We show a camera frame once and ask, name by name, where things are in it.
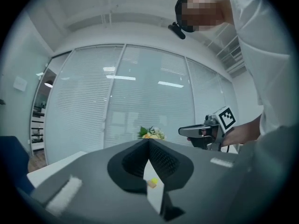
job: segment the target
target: white wall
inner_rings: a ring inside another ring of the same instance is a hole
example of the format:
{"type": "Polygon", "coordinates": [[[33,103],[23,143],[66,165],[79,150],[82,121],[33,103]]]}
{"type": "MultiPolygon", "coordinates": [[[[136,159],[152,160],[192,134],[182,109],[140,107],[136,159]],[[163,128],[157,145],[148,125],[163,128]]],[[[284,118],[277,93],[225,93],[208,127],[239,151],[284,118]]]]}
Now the white wall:
{"type": "Polygon", "coordinates": [[[263,106],[257,104],[257,92],[253,79],[248,71],[233,78],[233,86],[239,108],[240,125],[258,117],[263,106]]]}
{"type": "Polygon", "coordinates": [[[150,46],[186,56],[232,80],[221,61],[203,44],[188,36],[181,40],[167,28],[141,23],[122,22],[112,26],[107,24],[107,27],[95,25],[80,29],[62,41],[55,55],[78,47],[115,43],[150,46]]]}
{"type": "Polygon", "coordinates": [[[0,135],[16,136],[27,151],[31,108],[39,83],[36,74],[45,70],[51,56],[27,13],[22,13],[1,51],[0,98],[6,105],[0,105],[0,135]],[[25,91],[13,87],[17,76],[28,82],[25,91]]]}

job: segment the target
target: white ceiling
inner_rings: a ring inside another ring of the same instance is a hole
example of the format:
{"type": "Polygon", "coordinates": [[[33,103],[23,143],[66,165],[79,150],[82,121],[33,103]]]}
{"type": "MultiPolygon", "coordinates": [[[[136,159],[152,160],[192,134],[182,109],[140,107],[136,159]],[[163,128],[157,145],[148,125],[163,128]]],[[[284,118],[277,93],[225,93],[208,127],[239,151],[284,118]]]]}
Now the white ceiling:
{"type": "MultiPolygon", "coordinates": [[[[41,36],[55,51],[69,33],[103,22],[130,21],[166,28],[175,21],[176,2],[177,0],[32,0],[27,12],[41,36]]],[[[210,31],[186,35],[218,54],[233,40],[236,32],[233,26],[223,24],[210,31]]],[[[232,42],[219,55],[227,56],[236,45],[238,43],[232,42]]]]}

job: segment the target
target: chair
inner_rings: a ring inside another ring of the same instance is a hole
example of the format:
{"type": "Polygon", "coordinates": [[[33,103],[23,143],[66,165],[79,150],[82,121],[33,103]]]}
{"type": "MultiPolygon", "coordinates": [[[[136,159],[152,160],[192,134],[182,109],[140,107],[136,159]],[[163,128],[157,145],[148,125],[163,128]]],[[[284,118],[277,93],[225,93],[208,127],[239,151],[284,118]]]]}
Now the chair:
{"type": "Polygon", "coordinates": [[[29,155],[15,136],[0,137],[0,158],[13,184],[30,195],[34,187],[27,178],[29,155]]]}

